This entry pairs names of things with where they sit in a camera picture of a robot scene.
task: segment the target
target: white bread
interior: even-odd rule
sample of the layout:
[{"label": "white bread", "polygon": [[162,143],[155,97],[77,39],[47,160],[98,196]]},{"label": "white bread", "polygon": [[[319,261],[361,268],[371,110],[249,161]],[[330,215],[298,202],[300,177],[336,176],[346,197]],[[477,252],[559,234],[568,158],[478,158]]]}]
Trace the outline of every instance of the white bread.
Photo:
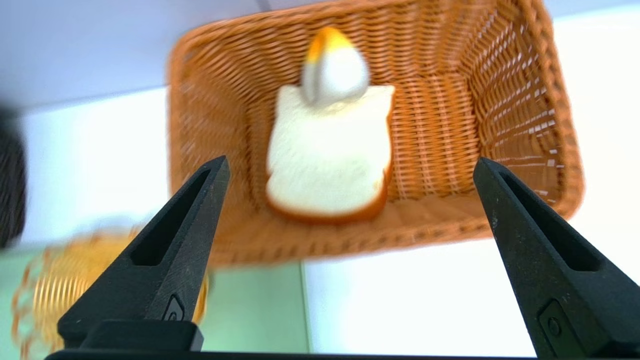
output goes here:
[{"label": "white bread", "polygon": [[371,218],[384,206],[391,164],[393,86],[355,101],[309,105],[280,88],[267,156],[266,196],[277,212],[319,223]]}]

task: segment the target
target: white surface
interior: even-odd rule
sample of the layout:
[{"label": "white surface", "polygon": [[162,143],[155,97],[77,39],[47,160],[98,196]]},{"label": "white surface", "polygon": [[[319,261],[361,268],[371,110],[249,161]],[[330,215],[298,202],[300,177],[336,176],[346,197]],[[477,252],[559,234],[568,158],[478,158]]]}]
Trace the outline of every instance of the white surface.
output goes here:
[{"label": "white surface", "polygon": [[168,200],[164,88],[22,119],[27,213],[20,245],[130,227]]},{"label": "white surface", "polygon": [[[640,6],[555,24],[587,192],[571,223],[640,282]],[[315,352],[535,356],[493,240],[306,265]]]},{"label": "white surface", "polygon": [[[572,224],[637,282],[639,33],[638,7],[556,23],[587,179]],[[164,89],[31,111],[22,125],[21,245],[133,225],[166,201]],[[313,262],[306,271],[317,352],[534,355],[492,240]]]},{"label": "white surface", "polygon": [[176,41],[255,0],[0,1],[0,101],[23,108],[165,84]]}]

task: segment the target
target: wicker basket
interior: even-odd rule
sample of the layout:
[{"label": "wicker basket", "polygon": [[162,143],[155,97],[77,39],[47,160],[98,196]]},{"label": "wicker basket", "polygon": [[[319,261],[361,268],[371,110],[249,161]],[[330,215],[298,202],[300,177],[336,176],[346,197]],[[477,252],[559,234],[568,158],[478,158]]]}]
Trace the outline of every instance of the wicker basket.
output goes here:
[{"label": "wicker basket", "polygon": [[[299,81],[332,25],[397,88],[388,204],[375,220],[309,226],[270,212],[265,161],[275,95]],[[170,62],[172,190],[227,155],[232,179],[212,266],[278,263],[490,236],[472,172],[509,167],[562,216],[582,199],[570,105],[541,0],[344,0],[216,22]]]}]

